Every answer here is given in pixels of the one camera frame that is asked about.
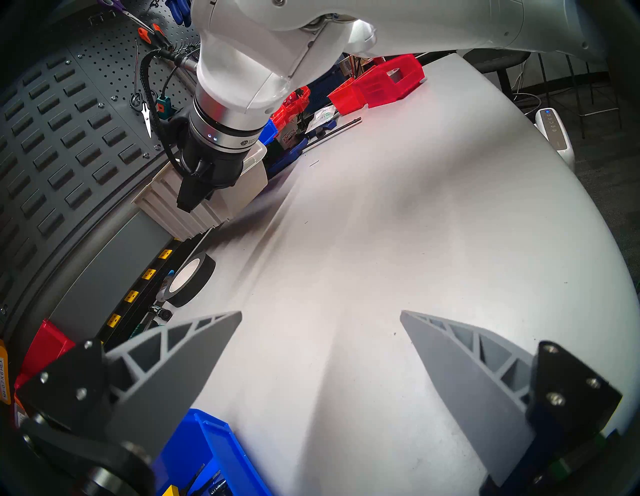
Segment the red box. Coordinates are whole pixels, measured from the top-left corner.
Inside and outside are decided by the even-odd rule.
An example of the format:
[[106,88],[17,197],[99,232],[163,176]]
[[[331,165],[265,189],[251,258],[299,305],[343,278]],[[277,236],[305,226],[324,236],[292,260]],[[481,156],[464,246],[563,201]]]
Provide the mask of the red box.
[[287,99],[284,100],[280,108],[271,115],[271,121],[275,124],[278,132],[282,131],[292,117],[298,115],[309,105],[311,90],[309,90],[308,86],[303,86],[300,89],[302,90],[301,96],[298,96],[296,92],[292,92]]
[[359,110],[367,103],[360,90],[353,84],[354,81],[355,79],[350,77],[329,93],[329,99],[341,115]]
[[[387,72],[394,69],[399,69],[402,75],[397,83],[387,75]],[[353,84],[362,92],[369,108],[373,108],[404,98],[423,79],[424,71],[420,62],[413,55],[407,54],[372,67]]]

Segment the red storage bin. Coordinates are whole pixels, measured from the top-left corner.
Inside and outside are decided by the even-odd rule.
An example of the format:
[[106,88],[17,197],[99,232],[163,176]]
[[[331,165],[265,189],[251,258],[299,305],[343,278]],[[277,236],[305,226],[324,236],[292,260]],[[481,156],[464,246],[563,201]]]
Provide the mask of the red storage bin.
[[75,343],[50,321],[43,320],[24,357],[20,374],[15,379],[14,391],[20,389],[27,380],[74,346]]
[[360,93],[360,90],[353,84],[355,79],[350,77],[334,91],[329,93],[329,99],[331,103],[335,105],[335,108],[341,115],[347,115],[348,113],[359,110],[365,106],[367,101]]
[[[395,83],[387,75],[399,69],[401,79]],[[400,55],[383,64],[372,67],[353,83],[362,92],[369,108],[400,100],[411,93],[424,79],[424,71],[420,62],[411,55]]]
[[311,90],[308,86],[300,88],[302,95],[298,96],[296,92],[292,92],[284,103],[271,115],[271,121],[275,124],[278,132],[289,123],[292,117],[302,112],[307,105],[309,105],[309,97],[311,96]]

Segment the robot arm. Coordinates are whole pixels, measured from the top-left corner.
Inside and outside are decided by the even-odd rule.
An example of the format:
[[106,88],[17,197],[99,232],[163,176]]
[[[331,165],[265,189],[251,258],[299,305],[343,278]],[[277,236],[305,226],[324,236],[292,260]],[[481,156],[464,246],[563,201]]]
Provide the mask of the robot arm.
[[489,47],[604,59],[598,31],[575,1],[194,0],[202,42],[198,86],[179,148],[193,171],[188,186],[199,193],[181,189],[179,205],[189,196],[190,210],[213,188],[233,185],[274,110],[344,51],[379,56]]

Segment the table surface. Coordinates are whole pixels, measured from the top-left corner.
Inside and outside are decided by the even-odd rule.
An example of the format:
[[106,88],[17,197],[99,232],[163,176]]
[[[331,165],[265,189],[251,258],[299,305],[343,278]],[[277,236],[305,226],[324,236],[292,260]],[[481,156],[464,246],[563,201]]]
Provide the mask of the table surface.
[[640,308],[579,181],[457,55],[302,155],[206,240],[173,323],[241,310],[194,407],[275,495],[475,495],[486,471],[433,388],[404,309],[569,349],[638,404]]

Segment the pegboard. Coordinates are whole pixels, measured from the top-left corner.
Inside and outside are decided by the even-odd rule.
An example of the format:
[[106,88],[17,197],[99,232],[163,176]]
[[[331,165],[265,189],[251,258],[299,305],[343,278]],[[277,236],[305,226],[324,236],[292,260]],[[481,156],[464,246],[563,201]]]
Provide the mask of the pegboard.
[[[171,11],[161,3],[159,7],[149,8],[148,2],[128,2],[127,9],[147,25],[153,23],[160,26],[171,43],[176,46],[181,44],[195,44],[200,37],[193,25],[189,28],[178,26],[171,17]],[[144,119],[139,112],[129,107],[129,98],[136,86],[135,60],[136,43],[138,44],[138,64],[142,57],[151,48],[138,35],[138,25],[126,16],[110,11],[104,11],[102,22],[92,16],[94,26],[91,26],[89,16],[80,19],[75,26],[70,26],[72,31],[79,33],[68,43],[69,49],[75,54],[78,64],[91,77],[103,95],[109,98],[116,97],[113,103],[116,110],[131,120],[138,135],[148,139],[147,128]],[[164,80],[171,72],[165,62],[153,60],[149,68],[149,85],[158,94],[164,84]],[[138,76],[138,89],[141,90],[140,77]],[[182,108],[191,102],[191,94],[174,74],[166,95],[171,98],[173,107]],[[153,136],[154,144],[159,144]]]
[[[175,45],[199,39],[193,27],[175,25],[164,5],[127,7],[147,24],[160,25]],[[149,139],[142,115],[129,107],[136,41],[138,63],[150,48],[126,16],[105,13],[96,22],[96,13],[91,7],[54,25],[51,31],[63,47],[42,46],[42,56],[34,54],[37,61],[0,97],[0,305],[7,305],[6,339],[66,254],[166,162],[155,149],[159,140]],[[149,80],[158,93],[170,71],[152,62]],[[167,95],[177,108],[191,99],[175,75]]]

